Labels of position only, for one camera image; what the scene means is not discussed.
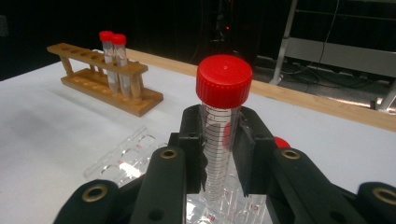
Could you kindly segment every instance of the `wooden rack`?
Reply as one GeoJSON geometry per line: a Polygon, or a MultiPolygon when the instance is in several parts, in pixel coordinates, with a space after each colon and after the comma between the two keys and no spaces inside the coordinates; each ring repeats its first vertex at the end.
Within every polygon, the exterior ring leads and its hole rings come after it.
{"type": "Polygon", "coordinates": [[[126,66],[117,66],[116,63],[105,63],[103,53],[65,43],[49,46],[47,50],[58,54],[61,58],[67,74],[66,77],[61,78],[65,86],[114,105],[138,117],[142,117],[163,100],[161,93],[144,87],[142,74],[148,71],[148,67],[144,64],[128,61],[126,66]],[[90,68],[74,72],[69,59],[87,63],[90,68]],[[121,92],[112,93],[108,87],[104,69],[129,77],[132,90],[131,98],[125,98],[121,92]]]}

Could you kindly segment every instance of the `dark background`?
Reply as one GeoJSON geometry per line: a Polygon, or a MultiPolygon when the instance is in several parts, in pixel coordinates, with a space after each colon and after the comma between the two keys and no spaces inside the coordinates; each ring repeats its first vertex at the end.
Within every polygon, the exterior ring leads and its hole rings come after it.
{"type": "MultiPolygon", "coordinates": [[[[336,0],[300,0],[291,36],[324,41],[336,0]]],[[[216,53],[276,59],[290,0],[2,0],[8,36],[0,36],[0,80],[59,62],[47,46],[100,49],[98,33],[127,36],[127,48],[198,64],[216,53]]],[[[328,42],[396,51],[396,4],[340,1],[328,42]],[[361,17],[389,18],[389,21],[361,17]]]]}

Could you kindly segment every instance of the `test tube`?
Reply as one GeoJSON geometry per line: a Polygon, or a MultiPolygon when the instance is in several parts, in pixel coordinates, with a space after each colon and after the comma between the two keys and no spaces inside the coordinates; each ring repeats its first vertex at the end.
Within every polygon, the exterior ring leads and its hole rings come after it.
{"type": "MultiPolygon", "coordinates": [[[[114,50],[116,54],[117,66],[126,66],[128,64],[128,59],[125,52],[126,37],[122,34],[114,34],[111,36],[111,42],[114,45],[114,50]]],[[[119,74],[120,76],[120,88],[123,96],[125,98],[130,98],[131,96],[131,80],[129,77],[119,74]]]]}
{"type": "MultiPolygon", "coordinates": [[[[113,32],[111,31],[101,31],[99,33],[99,38],[102,41],[103,52],[105,54],[105,63],[113,63],[114,49],[113,43],[111,42],[111,36],[113,36],[113,32]]],[[[113,92],[113,95],[117,95],[119,90],[119,79],[117,77],[117,73],[110,70],[107,70],[106,73],[108,87],[113,92]]]]}
{"type": "Polygon", "coordinates": [[[223,191],[240,106],[248,98],[251,80],[249,64],[231,55],[210,56],[198,65],[196,93],[202,101],[207,203],[218,201],[223,191]]]}

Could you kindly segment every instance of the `wooden rack base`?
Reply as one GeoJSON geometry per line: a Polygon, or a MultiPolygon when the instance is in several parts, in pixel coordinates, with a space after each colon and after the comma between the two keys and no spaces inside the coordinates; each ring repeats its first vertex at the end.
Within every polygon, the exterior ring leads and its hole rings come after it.
{"type": "Polygon", "coordinates": [[[141,63],[128,62],[128,66],[117,67],[115,64],[105,63],[104,55],[97,51],[67,44],[50,46],[48,50],[61,57],[67,74],[66,77],[61,78],[61,81],[65,86],[74,90],[81,91],[138,117],[142,117],[163,100],[162,93],[144,87],[141,76],[148,69],[141,63]],[[90,68],[74,72],[69,58],[87,63],[90,68]],[[133,86],[133,88],[139,90],[138,93],[133,92],[137,94],[137,97],[132,95],[130,98],[125,98],[120,91],[114,94],[108,87],[107,75],[104,74],[104,69],[138,80],[138,86],[133,86]]]}

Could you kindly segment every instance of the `wooden rack side support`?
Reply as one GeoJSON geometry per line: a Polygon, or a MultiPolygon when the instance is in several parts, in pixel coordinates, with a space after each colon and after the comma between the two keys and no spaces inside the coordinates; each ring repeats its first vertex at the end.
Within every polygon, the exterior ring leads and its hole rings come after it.
{"type": "Polygon", "coordinates": [[[127,65],[120,67],[116,63],[105,63],[103,53],[65,43],[49,46],[47,50],[61,58],[67,74],[66,77],[61,78],[62,83],[77,91],[89,94],[138,117],[143,116],[163,100],[161,93],[144,87],[142,74],[148,71],[148,67],[144,64],[128,61],[127,65]],[[90,68],[74,72],[70,59],[87,63],[90,68]],[[120,92],[112,93],[104,70],[130,79],[132,99],[124,97],[120,92]]]}

